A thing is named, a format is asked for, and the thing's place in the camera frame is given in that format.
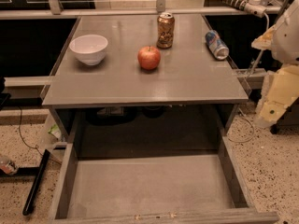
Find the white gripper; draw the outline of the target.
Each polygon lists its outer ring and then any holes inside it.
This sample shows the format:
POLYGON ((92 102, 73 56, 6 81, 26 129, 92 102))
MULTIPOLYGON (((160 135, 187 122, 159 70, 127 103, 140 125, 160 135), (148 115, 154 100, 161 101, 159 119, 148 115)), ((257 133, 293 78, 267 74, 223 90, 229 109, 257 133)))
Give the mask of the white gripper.
POLYGON ((262 97, 256 107, 254 123, 268 128, 278 122, 287 109, 299 98, 299 0, 294 0, 251 46, 271 50, 275 60, 283 64, 276 72, 268 72, 262 85, 262 97))

